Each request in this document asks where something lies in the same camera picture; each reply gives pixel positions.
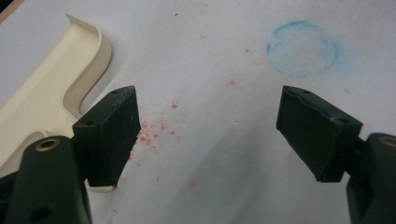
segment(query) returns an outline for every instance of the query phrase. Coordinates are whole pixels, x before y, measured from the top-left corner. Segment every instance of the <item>blue ink circle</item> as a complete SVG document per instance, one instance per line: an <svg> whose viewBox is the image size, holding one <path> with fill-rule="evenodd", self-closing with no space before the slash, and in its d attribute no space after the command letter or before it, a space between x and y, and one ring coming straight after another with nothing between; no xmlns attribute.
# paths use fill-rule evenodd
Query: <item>blue ink circle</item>
<svg viewBox="0 0 396 224"><path fill-rule="evenodd" d="M339 47L315 24L294 21L272 33L267 56L279 74L302 78L323 74L331 68L339 56Z"/></svg>

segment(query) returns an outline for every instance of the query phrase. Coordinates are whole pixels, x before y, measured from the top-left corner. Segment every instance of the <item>red stain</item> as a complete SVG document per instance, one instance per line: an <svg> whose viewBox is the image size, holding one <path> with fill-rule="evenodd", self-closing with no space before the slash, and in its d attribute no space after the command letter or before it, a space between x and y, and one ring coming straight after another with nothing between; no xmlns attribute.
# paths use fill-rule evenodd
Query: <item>red stain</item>
<svg viewBox="0 0 396 224"><path fill-rule="evenodd" d="M126 181L128 181L128 179L126 177L120 177L120 183L125 183Z"/></svg>
<svg viewBox="0 0 396 224"><path fill-rule="evenodd" d="M145 129L149 126L149 123L147 121L142 122L142 128Z"/></svg>
<svg viewBox="0 0 396 224"><path fill-rule="evenodd" d="M190 188L190 189L196 189L196 188L198 188L198 183L195 182L195 181L190 181L189 188Z"/></svg>
<svg viewBox="0 0 396 224"><path fill-rule="evenodd" d="M162 130L162 131L165 131L166 126L167 126L167 125L166 125L165 123L162 123L162 124L161 124L161 130Z"/></svg>
<svg viewBox="0 0 396 224"><path fill-rule="evenodd" d="M347 94L347 95L352 94L352 92L350 91L350 89L344 89L344 93Z"/></svg>
<svg viewBox="0 0 396 224"><path fill-rule="evenodd" d="M129 155L128 161L131 161L134 158L134 153L131 152L131 154Z"/></svg>
<svg viewBox="0 0 396 224"><path fill-rule="evenodd" d="M119 213L119 211L117 211L116 209L111 209L111 217L110 219L107 220L107 224L114 224L114 216L117 215Z"/></svg>

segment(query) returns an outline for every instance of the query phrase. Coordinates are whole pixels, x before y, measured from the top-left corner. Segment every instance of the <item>white surface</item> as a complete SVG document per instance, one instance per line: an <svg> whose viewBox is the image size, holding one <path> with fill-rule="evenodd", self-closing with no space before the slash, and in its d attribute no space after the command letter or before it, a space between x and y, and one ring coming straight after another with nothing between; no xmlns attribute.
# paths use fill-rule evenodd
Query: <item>white surface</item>
<svg viewBox="0 0 396 224"><path fill-rule="evenodd" d="M396 134L395 4L26 1L0 26L1 97L66 26L64 13L74 13L97 24L114 49L82 111L135 85L147 124L119 188L90 193L94 223L349 223L347 176L317 183L275 128L281 87L308 89L342 108L364 123L362 138ZM315 28L284 33L294 21ZM336 43L336 57L322 48L325 39ZM285 51L268 56L269 43ZM308 58L312 64L298 64Z"/></svg>

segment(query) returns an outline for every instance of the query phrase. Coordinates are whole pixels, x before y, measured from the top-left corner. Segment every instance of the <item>red speck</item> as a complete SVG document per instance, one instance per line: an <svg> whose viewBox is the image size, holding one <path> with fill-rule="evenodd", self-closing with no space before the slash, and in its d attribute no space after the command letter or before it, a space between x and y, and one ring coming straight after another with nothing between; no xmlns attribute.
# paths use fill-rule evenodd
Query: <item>red speck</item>
<svg viewBox="0 0 396 224"><path fill-rule="evenodd" d="M347 94L347 95L352 94L352 92L350 91L350 89L344 89L344 93Z"/></svg>
<svg viewBox="0 0 396 224"><path fill-rule="evenodd" d="M120 183L125 183L128 179L125 177L120 177Z"/></svg>
<svg viewBox="0 0 396 224"><path fill-rule="evenodd" d="M147 128L149 126L147 121L142 122L142 128Z"/></svg>
<svg viewBox="0 0 396 224"><path fill-rule="evenodd" d="M196 188L198 188L197 182L195 182L195 181L190 181L189 188L190 188L190 189L196 189Z"/></svg>
<svg viewBox="0 0 396 224"><path fill-rule="evenodd" d="M162 123L162 124L161 124L161 130L162 130L162 131L165 131L165 129L166 129L166 124Z"/></svg>

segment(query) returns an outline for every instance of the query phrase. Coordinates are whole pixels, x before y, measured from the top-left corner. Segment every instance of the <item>blue circle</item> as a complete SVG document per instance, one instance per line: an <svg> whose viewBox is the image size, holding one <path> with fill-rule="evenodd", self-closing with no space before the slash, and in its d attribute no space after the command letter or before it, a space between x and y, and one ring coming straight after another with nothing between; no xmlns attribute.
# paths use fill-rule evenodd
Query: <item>blue circle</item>
<svg viewBox="0 0 396 224"><path fill-rule="evenodd" d="M308 21L280 26L267 45L269 64L288 77L323 74L334 65L338 55L338 44Z"/></svg>

